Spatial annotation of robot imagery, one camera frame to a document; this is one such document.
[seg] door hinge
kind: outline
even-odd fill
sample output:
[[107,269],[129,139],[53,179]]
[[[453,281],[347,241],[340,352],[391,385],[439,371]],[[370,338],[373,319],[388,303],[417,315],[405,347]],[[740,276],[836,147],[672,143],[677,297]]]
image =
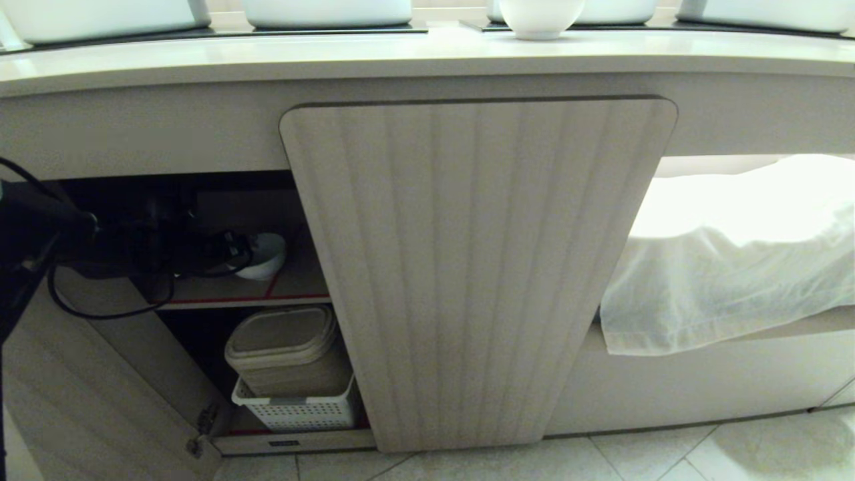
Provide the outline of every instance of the door hinge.
[[214,429],[216,417],[220,413],[220,405],[212,403],[199,413],[196,418],[196,431],[198,436],[187,440],[185,449],[191,456],[200,459],[203,454],[204,442],[210,441],[211,431]]

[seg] ribbed cabinet door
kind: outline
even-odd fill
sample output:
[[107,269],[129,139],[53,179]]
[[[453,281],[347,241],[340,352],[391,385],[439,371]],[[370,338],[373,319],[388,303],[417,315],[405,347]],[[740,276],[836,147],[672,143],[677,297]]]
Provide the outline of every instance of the ribbed cabinet door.
[[381,450],[543,436],[676,117],[662,98],[283,117]]

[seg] white plastic basket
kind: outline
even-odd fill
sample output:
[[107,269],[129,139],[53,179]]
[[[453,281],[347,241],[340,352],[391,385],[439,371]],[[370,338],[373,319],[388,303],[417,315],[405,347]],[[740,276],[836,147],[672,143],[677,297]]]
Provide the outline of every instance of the white plastic basket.
[[232,401],[249,408],[273,432],[336,431],[356,426],[359,394],[356,378],[351,377],[347,390],[338,396],[256,398],[238,379]]

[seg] white towel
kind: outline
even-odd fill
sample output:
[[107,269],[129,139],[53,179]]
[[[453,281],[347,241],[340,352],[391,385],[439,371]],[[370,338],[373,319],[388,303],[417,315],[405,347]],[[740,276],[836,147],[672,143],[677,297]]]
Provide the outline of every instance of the white towel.
[[679,353],[855,304],[855,162],[654,179],[600,308],[610,353]]

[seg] white bowl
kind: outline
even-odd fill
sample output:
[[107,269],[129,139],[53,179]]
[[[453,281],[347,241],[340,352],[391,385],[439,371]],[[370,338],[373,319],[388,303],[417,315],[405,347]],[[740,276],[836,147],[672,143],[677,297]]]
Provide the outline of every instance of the white bowl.
[[579,18],[585,0],[501,0],[504,21],[520,40],[553,40]]
[[[259,234],[250,237],[252,262],[235,275],[252,281],[269,281],[273,279],[282,265],[285,264],[286,243],[278,234]],[[229,264],[232,269],[240,263]]]

